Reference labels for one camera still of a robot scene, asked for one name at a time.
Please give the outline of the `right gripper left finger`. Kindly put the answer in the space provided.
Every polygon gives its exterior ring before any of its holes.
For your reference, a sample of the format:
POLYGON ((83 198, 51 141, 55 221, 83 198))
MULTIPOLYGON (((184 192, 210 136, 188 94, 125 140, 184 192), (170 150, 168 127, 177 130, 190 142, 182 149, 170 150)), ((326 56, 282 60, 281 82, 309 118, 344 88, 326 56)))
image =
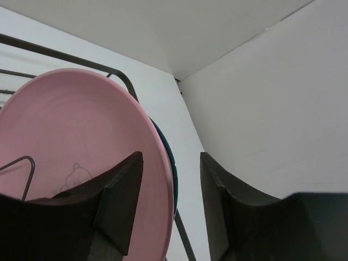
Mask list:
POLYGON ((87 260, 129 252, 143 174, 136 151, 52 198, 1 195, 1 260, 87 260))

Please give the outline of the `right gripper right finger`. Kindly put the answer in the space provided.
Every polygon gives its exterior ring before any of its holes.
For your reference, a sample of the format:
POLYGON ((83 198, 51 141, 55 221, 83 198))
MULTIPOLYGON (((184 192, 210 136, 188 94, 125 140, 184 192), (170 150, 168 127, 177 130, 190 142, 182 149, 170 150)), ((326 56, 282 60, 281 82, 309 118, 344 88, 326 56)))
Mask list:
POLYGON ((211 260, 347 260, 347 194, 279 199, 200 155, 211 260))

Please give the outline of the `white plate green rim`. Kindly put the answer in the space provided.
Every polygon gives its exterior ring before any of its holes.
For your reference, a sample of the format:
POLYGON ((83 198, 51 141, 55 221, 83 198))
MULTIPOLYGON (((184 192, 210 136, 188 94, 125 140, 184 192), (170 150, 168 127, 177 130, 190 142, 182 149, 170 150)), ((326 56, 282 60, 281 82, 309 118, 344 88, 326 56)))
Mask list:
POLYGON ((174 196, 174 216, 177 214, 177 204, 178 204, 178 174, 177 174, 177 167, 176 167, 176 162, 174 155, 172 153, 171 147, 163 134, 163 132, 160 130, 158 125, 152 120, 152 123, 154 124, 161 141, 166 149, 166 153, 168 155, 170 165, 171 165, 171 171, 172 171, 172 176, 173 176, 173 196, 174 196))

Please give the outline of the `pink plastic plate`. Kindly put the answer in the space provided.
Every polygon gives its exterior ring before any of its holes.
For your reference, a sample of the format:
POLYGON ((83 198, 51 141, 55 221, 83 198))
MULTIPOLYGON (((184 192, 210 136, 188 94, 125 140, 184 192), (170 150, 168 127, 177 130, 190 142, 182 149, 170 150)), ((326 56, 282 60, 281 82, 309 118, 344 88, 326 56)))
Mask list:
POLYGON ((30 80, 1 109, 1 195, 52 198, 139 151, 143 174, 127 256, 164 260, 174 212, 166 149, 148 114, 113 80, 59 69, 30 80))

